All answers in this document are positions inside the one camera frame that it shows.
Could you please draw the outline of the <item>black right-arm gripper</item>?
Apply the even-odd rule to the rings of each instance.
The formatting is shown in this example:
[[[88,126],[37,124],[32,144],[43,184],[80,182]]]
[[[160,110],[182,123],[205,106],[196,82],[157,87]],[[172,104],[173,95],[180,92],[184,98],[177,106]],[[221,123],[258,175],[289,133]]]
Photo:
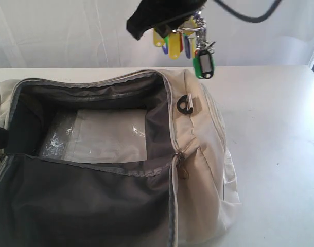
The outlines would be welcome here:
[[[161,22],[191,14],[205,3],[206,1],[182,0],[141,1],[137,10],[127,20],[126,29],[137,41],[153,27],[159,36],[165,38],[180,26],[180,22]]]

